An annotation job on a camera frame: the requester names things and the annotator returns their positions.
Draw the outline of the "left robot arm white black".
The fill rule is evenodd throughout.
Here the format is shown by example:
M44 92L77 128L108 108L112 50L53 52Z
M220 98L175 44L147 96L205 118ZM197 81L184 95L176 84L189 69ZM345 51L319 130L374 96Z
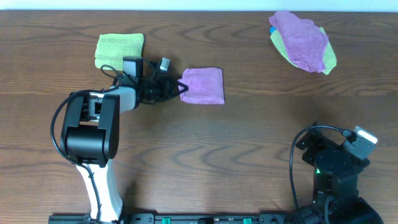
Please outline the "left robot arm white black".
M76 165L91 203L91 213L78 223L119 223L122 218L123 200L113 169L120 115L139 104L163 103L186 91L186 84L166 75L149 79L123 75L107 90L72 92L59 106L66 111L60 140L53 144Z

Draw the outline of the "purple microfiber cloth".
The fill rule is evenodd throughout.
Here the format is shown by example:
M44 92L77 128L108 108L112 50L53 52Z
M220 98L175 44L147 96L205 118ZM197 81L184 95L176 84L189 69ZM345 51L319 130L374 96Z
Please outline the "purple microfiber cloth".
M223 70L221 68L187 68L179 82L188 86L188 90L180 94L180 99L184 103L225 104Z

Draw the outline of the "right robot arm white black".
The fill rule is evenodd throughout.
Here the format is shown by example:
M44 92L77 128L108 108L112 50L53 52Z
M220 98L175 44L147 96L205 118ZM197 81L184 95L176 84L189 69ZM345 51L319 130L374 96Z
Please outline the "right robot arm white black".
M345 138L337 144L322 129L313 123L296 135L291 146L303 150L303 161L313 167L312 202L295 208L293 223L382 224L358 191L358 175L370 164L368 155L375 150L377 137L359 126L352 130L333 127Z

